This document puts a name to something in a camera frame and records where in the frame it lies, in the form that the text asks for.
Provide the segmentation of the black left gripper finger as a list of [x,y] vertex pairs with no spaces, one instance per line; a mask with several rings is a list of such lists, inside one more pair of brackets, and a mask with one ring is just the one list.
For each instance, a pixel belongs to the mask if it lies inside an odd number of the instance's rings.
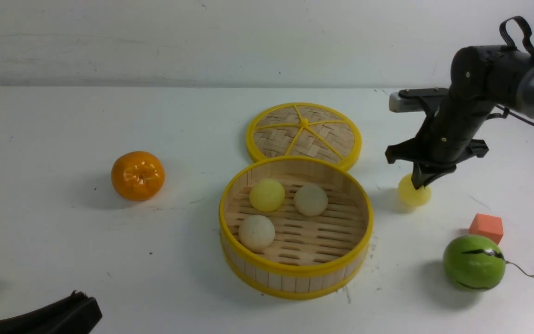
[[97,300],[74,290],[48,306],[0,320],[0,334],[89,334],[101,319]]

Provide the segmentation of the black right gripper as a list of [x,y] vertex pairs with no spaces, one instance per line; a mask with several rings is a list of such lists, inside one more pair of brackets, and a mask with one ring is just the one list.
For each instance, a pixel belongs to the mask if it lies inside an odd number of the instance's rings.
[[411,182],[416,190],[454,173],[456,164],[470,158],[483,158],[489,148],[473,137],[487,120],[496,103],[481,99],[464,100],[449,93],[436,113],[426,116],[413,139],[388,146],[388,163],[411,161]]

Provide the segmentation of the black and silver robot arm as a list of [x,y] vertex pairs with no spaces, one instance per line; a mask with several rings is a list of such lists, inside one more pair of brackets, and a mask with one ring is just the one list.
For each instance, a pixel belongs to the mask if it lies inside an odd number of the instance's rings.
[[388,163],[413,163],[411,183],[420,189],[470,158],[483,158],[488,146],[474,135],[486,120],[511,111],[534,120],[534,47],[520,51],[510,38],[504,45],[460,49],[451,64],[448,89],[401,90],[390,95],[393,112],[424,111],[413,139],[387,147]]

